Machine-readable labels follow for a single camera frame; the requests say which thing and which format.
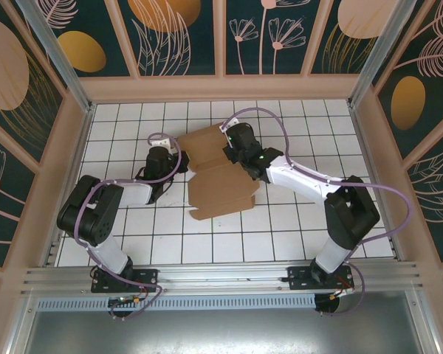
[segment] flattened cardboard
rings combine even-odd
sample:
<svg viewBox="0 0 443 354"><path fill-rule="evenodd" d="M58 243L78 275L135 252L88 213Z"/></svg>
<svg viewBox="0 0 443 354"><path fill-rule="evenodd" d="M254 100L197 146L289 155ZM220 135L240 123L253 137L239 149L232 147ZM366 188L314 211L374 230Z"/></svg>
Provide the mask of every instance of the flattened cardboard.
<svg viewBox="0 0 443 354"><path fill-rule="evenodd" d="M232 164L223 152L226 137L212 125L177 140L189 155L189 168L196 175L188 182L190 215L196 220L252 209L259 182L253 181L240 164Z"/></svg>

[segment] cardboard box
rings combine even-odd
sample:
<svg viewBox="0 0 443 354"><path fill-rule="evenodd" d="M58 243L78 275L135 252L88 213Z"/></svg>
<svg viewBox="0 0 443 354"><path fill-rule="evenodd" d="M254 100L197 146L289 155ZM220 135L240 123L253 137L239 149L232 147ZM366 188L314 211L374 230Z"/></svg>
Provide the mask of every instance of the cardboard box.
<svg viewBox="0 0 443 354"><path fill-rule="evenodd" d="M219 125L177 138L189 155L189 168L196 175L188 182L190 215L196 220L252 209L259 181L253 181L240 164L232 164L223 152L227 145Z"/></svg>

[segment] white tile floor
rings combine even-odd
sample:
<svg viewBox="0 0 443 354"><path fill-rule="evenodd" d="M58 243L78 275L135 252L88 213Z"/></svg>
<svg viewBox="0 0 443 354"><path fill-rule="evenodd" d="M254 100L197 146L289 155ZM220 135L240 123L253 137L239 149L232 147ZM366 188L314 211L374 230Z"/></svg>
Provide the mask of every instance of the white tile floor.
<svg viewBox="0 0 443 354"><path fill-rule="evenodd" d="M143 166L150 133L174 136L222 122L234 111L263 107L282 116L294 160L330 176L368 171L344 100L265 100L99 105L80 176L131 178ZM284 150L274 119L255 111L240 116L264 147ZM312 259L328 238L323 210L302 195L262 184L254 209L196 221L189 215L187 181L177 176L156 206L120 209L117 242L136 265ZM384 231L381 222L370 235ZM354 257L393 257L387 239L360 247ZM74 240L61 242L57 266L86 266L89 257Z"/></svg>

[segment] yellow oval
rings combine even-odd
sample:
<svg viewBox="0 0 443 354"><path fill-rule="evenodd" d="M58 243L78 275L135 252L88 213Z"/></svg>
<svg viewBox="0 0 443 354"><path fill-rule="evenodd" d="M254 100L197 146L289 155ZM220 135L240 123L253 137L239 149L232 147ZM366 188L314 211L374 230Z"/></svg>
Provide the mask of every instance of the yellow oval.
<svg viewBox="0 0 443 354"><path fill-rule="evenodd" d="M200 0L128 0L131 11L142 24L158 32L174 32L180 29L170 16L166 2L176 14L184 19L189 27L200 14Z"/></svg>
<svg viewBox="0 0 443 354"><path fill-rule="evenodd" d="M406 131L419 120L425 107L425 87L422 81L406 76L397 83L392 94L392 122L398 129Z"/></svg>
<svg viewBox="0 0 443 354"><path fill-rule="evenodd" d="M342 0L338 8L341 31L351 38L378 37L398 0Z"/></svg>
<svg viewBox="0 0 443 354"><path fill-rule="evenodd" d="M106 56L100 44L84 32L69 31L58 38L62 50L71 65L82 72L98 72L106 64Z"/></svg>
<svg viewBox="0 0 443 354"><path fill-rule="evenodd" d="M28 92L30 70L20 40L0 22L0 109L17 108Z"/></svg>

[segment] black mounting bracket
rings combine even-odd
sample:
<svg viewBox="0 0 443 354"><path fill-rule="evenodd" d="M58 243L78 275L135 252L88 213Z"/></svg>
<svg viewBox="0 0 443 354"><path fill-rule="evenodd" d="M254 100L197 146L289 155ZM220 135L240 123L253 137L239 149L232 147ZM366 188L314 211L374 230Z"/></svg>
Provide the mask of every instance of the black mounting bracket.
<svg viewBox="0 0 443 354"><path fill-rule="evenodd" d="M346 282L351 288L354 288L353 275L348 265L339 267L324 284L320 284L312 277L312 268L309 265L304 267L288 267L287 277L282 278L283 282L289 283L290 290L336 290L343 288Z"/></svg>
<svg viewBox="0 0 443 354"><path fill-rule="evenodd" d="M131 280L144 284L157 284L157 269L133 269ZM156 292L156 288L145 288L149 293ZM139 293L141 289L136 285L129 285L121 282L107 272L97 268L92 277L90 291L94 294L107 293Z"/></svg>

